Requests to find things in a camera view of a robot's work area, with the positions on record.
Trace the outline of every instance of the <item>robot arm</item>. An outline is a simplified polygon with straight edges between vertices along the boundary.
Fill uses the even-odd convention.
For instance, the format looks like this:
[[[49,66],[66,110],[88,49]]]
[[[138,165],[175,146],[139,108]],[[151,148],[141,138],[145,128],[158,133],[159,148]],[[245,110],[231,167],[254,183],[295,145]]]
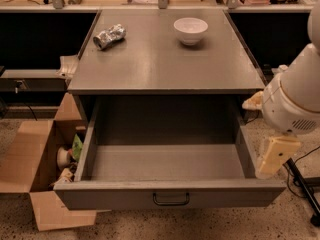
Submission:
[[[265,122],[278,132],[258,159],[258,178],[273,176],[301,146],[296,135],[320,125],[320,3],[310,13],[308,34],[312,43],[287,70],[243,103],[245,109],[261,110]]]

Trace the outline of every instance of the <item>bowl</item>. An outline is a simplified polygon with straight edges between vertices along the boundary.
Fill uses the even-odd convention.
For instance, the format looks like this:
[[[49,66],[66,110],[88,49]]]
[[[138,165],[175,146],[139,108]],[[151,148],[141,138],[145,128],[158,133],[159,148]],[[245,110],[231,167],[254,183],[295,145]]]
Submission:
[[[181,18],[173,24],[177,38],[185,45],[195,45],[203,39],[208,24],[197,18]]]

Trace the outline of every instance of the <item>empty drawer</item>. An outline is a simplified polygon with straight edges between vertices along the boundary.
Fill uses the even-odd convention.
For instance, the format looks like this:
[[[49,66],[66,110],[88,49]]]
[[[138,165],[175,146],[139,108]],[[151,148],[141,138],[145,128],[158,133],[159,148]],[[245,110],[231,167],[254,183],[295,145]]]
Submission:
[[[98,96],[69,209],[267,206],[285,188],[254,175],[231,95]]]

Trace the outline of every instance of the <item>floor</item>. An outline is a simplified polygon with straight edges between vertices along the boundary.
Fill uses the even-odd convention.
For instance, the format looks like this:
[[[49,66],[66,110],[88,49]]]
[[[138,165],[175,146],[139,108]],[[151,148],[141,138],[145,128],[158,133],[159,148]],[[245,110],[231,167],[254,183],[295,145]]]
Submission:
[[[23,120],[34,119],[9,110],[0,120],[0,161]],[[260,117],[246,127],[256,151],[273,132]],[[300,139],[303,147],[294,159],[320,145],[320,130]],[[298,167],[304,176],[318,176],[320,151]],[[286,171],[277,177],[286,180]],[[0,239],[320,239],[320,229],[309,222],[309,204],[289,190],[264,208],[111,211],[99,213],[94,226],[48,232],[38,232],[28,194],[0,194],[0,199]]]

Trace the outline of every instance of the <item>cardboard box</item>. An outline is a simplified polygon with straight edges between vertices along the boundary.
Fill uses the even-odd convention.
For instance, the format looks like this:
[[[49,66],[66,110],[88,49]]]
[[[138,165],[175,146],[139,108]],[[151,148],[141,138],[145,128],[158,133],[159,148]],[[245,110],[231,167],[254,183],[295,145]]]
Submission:
[[[71,145],[84,129],[71,95],[66,94],[54,120],[21,124],[0,164],[0,192],[29,193],[39,231],[94,225],[96,211],[69,211],[48,186],[57,180],[57,150]]]

